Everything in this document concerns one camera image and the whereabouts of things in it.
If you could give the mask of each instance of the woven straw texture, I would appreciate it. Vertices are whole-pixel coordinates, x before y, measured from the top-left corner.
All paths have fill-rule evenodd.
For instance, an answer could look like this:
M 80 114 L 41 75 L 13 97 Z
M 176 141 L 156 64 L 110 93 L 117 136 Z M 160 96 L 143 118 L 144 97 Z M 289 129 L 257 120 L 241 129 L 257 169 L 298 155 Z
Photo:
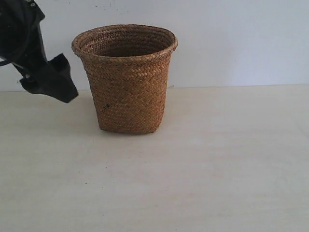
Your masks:
M 72 49 L 83 62 L 102 130 L 146 134 L 158 129 L 177 45 L 169 30 L 145 25 L 106 26 L 74 39 Z

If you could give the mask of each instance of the white wall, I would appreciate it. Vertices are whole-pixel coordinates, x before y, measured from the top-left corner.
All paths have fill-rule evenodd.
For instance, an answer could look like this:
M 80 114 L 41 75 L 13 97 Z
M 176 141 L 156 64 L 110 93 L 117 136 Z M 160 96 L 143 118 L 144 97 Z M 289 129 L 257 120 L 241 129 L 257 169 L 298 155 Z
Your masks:
M 118 23 L 168 28 L 179 39 L 175 87 L 309 83 L 308 0 L 37 0 L 49 59 L 63 52 L 79 89 L 88 89 L 70 43 L 82 31 Z M 21 90 L 12 67 L 0 91 Z

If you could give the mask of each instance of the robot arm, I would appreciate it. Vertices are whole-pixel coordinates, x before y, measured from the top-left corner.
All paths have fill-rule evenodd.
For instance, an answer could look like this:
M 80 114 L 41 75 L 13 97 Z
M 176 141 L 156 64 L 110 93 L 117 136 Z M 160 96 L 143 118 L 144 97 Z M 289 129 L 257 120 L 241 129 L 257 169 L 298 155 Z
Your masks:
M 0 0 L 0 66 L 13 64 L 29 93 L 69 103 L 78 91 L 63 54 L 47 61 L 40 29 L 44 18 L 34 0 Z

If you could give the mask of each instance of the table surface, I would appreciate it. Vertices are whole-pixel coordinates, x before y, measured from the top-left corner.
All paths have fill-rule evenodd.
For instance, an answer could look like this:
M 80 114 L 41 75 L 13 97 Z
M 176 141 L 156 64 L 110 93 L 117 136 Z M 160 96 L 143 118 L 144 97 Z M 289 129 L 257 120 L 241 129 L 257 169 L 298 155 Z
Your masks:
M 154 134 L 0 93 L 1 232 L 308 232 L 309 86 L 169 89 Z

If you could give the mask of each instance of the basket rim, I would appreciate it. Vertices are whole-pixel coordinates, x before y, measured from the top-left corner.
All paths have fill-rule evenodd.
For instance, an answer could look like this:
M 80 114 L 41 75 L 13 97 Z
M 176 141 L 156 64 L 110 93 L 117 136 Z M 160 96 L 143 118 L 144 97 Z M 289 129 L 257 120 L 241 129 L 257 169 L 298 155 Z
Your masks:
M 93 53 L 88 53 L 79 47 L 79 44 L 81 41 L 84 40 L 84 37 L 89 37 L 97 31 L 109 30 L 109 29 L 121 29 L 121 28 L 141 28 L 141 29 L 154 29 L 157 31 L 164 31 L 166 34 L 168 34 L 172 38 L 173 41 L 170 46 L 158 52 L 154 52 L 154 53 L 147 54 L 147 55 L 128 56 L 128 57 L 99 56 Z M 125 63 L 132 63 L 132 62 L 144 63 L 144 62 L 154 61 L 156 59 L 161 59 L 162 57 L 168 56 L 169 54 L 173 53 L 178 46 L 178 40 L 173 32 L 165 28 L 149 26 L 149 25 L 142 25 L 142 24 L 115 24 L 115 25 L 97 27 L 97 28 L 93 28 L 85 32 L 82 32 L 74 38 L 71 46 L 72 46 L 72 50 L 79 58 L 85 58 L 87 60 L 94 60 L 98 62 L 105 62 L 105 63 L 111 63 L 111 64 L 117 64 L 117 63 L 125 64 Z

